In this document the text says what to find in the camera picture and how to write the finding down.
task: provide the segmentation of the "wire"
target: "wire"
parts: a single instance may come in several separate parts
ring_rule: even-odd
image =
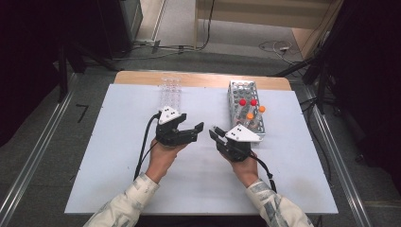
[[[264,44],[268,44],[268,43],[273,43],[272,50],[265,49]],[[280,54],[276,49],[277,44],[285,44],[286,45],[285,47],[288,48],[287,51],[284,51],[284,52],[282,52],[282,54]],[[289,41],[266,41],[266,42],[259,44],[258,46],[259,46],[259,49],[261,49],[263,51],[275,53],[281,60],[289,63],[289,66],[294,65],[296,62],[301,62],[301,61],[289,61],[283,57],[287,52],[291,53],[289,49],[292,47],[292,42],[289,42]],[[297,70],[297,71],[301,76],[303,76],[303,74],[299,70]]]
[[[256,160],[266,170],[266,173],[268,174],[268,178],[269,178],[269,181],[270,181],[271,190],[273,190],[275,193],[277,193],[277,189],[276,189],[276,186],[275,186],[273,175],[269,172],[268,166],[266,166],[266,164],[262,160],[260,160],[256,156],[254,156],[252,152],[249,155],[249,157],[251,157],[254,160]]]
[[[196,48],[196,49],[192,49],[192,48],[177,48],[176,46],[190,46],[193,47],[192,45],[160,45],[157,48],[166,48],[166,49],[174,49],[174,50],[180,50],[179,52],[174,52],[174,53],[169,53],[169,54],[164,54],[164,55],[159,55],[159,56],[153,56],[153,57],[143,57],[143,58],[124,58],[124,59],[114,59],[114,60],[149,60],[149,59],[160,59],[160,58],[164,58],[166,56],[170,56],[170,55],[177,55],[177,54],[182,54],[182,53],[186,53],[186,52],[197,52],[197,51],[201,51],[203,50],[207,44],[209,43],[210,40],[210,25],[212,23],[212,15],[213,15],[213,10],[215,7],[215,1],[213,0],[212,2],[212,7],[210,9],[210,14],[209,14],[209,22],[207,25],[207,39],[206,42],[203,44],[202,47],[200,48]],[[153,47],[151,45],[148,44],[142,44],[142,46],[146,46],[146,47]]]
[[[144,155],[144,150],[145,150],[145,145],[146,145],[147,139],[148,139],[148,132],[149,132],[150,124],[155,118],[159,118],[160,115],[161,115],[161,113],[157,113],[157,114],[153,115],[148,122],[147,128],[145,130],[144,142],[142,143],[141,153],[139,154],[138,164],[136,166],[135,175],[133,177],[134,180],[139,176],[139,171],[141,171],[142,159],[143,159],[142,156]]]
[[[310,98],[310,99],[308,99],[308,100],[305,100],[305,101],[303,101],[303,102],[300,102],[300,105],[304,105],[305,103],[310,102],[310,101],[313,101],[313,100],[316,100],[316,99],[317,99],[316,97],[312,97],[312,98]]]
[[[324,16],[323,16],[323,18],[322,18],[322,20],[321,20],[321,23],[310,33],[309,37],[307,37],[307,40],[306,40],[304,46],[301,48],[300,52],[302,52],[302,51],[304,50],[305,46],[306,46],[307,43],[309,42],[309,40],[310,40],[310,38],[312,37],[313,33],[315,33],[315,32],[319,29],[319,27],[321,27],[321,25],[323,24],[324,18],[325,18],[325,16],[327,15],[327,12],[328,12],[328,10],[330,9],[330,7],[331,7],[331,5],[333,4],[333,2],[334,2],[334,0],[332,0],[332,1],[330,2],[330,5],[328,5],[327,10],[326,10],[326,12],[324,13]],[[333,11],[333,14],[331,15],[329,21],[331,20],[331,18],[333,18],[334,14],[336,14],[336,11],[337,11],[337,9],[339,8],[339,5],[340,5],[340,4],[338,4],[337,7],[336,7],[336,9]]]
[[[145,161],[145,159],[147,158],[149,152],[150,152],[150,151],[154,148],[154,146],[156,146],[158,143],[159,143],[159,141],[156,141],[156,143],[154,143],[154,145],[152,145],[152,146],[150,147],[150,149],[148,149],[147,153],[146,153],[145,156],[142,158],[141,164],[144,163],[144,161]]]
[[[303,77],[304,74],[300,72],[301,69],[297,69],[297,72],[298,72],[298,74],[299,74],[301,77]],[[298,78],[298,76],[295,76],[293,73],[294,73],[294,72],[292,72],[291,75],[292,75],[293,77],[295,77],[295,78]]]
[[[314,105],[315,105],[314,103],[310,104],[309,106],[307,106],[306,109],[303,109],[302,112],[309,111],[310,109],[313,109]]]

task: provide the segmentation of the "gray floor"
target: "gray floor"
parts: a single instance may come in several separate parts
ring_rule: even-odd
[[[161,41],[160,45],[193,45],[194,9],[195,1],[166,0],[166,8],[156,36],[156,40]],[[207,10],[200,14],[208,18],[209,13]],[[199,19],[197,47],[203,46],[206,42],[207,27],[208,21]],[[288,61],[302,60],[290,27],[215,20],[212,20],[210,27],[210,40],[203,52],[280,60],[281,58],[273,51],[273,45],[280,54],[282,54],[279,51],[280,47],[290,46],[283,58]],[[263,50],[259,48],[260,44],[263,44]]]
[[[131,52],[131,58],[150,56],[151,49],[142,48]],[[208,72],[237,75],[268,76],[288,67],[283,61],[191,52],[160,59],[114,62],[126,70],[168,70],[183,72]],[[108,85],[113,83],[115,72],[102,66],[90,66],[79,76],[77,90],[48,145],[44,157],[21,199],[9,226],[81,226],[89,216],[67,216],[63,213],[71,192],[74,176],[89,142],[96,118]],[[304,85],[299,78],[288,76],[291,87],[300,101],[306,100]],[[0,148],[0,196],[4,198],[9,186],[18,175],[29,153],[35,146],[46,121],[52,114],[58,98],[56,88],[6,145]],[[78,123],[82,109],[76,104],[89,105],[88,112]],[[358,154],[352,136],[340,117],[332,114],[327,106],[326,117],[336,137],[340,152],[347,164],[357,189],[364,201],[396,201],[399,194],[390,176],[380,168],[370,168],[355,163]],[[314,132],[321,136],[312,117]],[[327,170],[322,151],[316,146],[323,168]],[[323,226],[356,226],[349,203],[344,196],[334,167],[332,168],[333,196],[340,213],[323,216]],[[367,207],[374,226],[397,226],[401,222],[400,208],[385,205]]]

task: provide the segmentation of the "white tabletop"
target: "white tabletop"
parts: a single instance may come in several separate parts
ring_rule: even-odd
[[[155,85],[110,85],[65,213],[94,213],[129,186],[146,125],[160,105],[160,93]],[[263,116],[267,134],[263,142],[253,145],[253,151],[274,175],[278,193],[308,214],[338,213],[295,93],[258,90],[258,95],[260,104],[267,107]],[[193,129],[204,122],[204,131],[198,142],[179,153],[143,214],[258,214],[208,132],[215,125],[230,129],[227,89],[183,87],[181,104],[187,119],[179,129]],[[155,128],[156,120],[148,144]],[[148,158],[142,171],[147,167]],[[269,183],[265,170],[261,166],[258,170]]]

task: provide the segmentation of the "white sleeve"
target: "white sleeve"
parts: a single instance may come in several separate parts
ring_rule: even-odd
[[[260,179],[249,186],[246,193],[270,227],[313,226],[300,207],[276,194]]]
[[[159,185],[141,173],[124,193],[106,202],[86,222],[90,226],[134,226]]]

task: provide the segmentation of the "human hand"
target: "human hand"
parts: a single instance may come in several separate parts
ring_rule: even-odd
[[[253,158],[248,157],[242,162],[231,162],[224,155],[222,156],[231,164],[233,172],[245,187],[248,188],[259,179],[259,175],[257,174],[257,162]]]
[[[154,147],[150,151],[148,170],[145,174],[154,182],[159,183],[159,181],[162,180],[162,178],[167,174],[167,171],[173,164],[178,152],[180,152],[180,150],[185,148],[187,145],[169,148],[161,143],[158,143],[156,139],[151,141],[150,146],[152,147],[153,145]]]

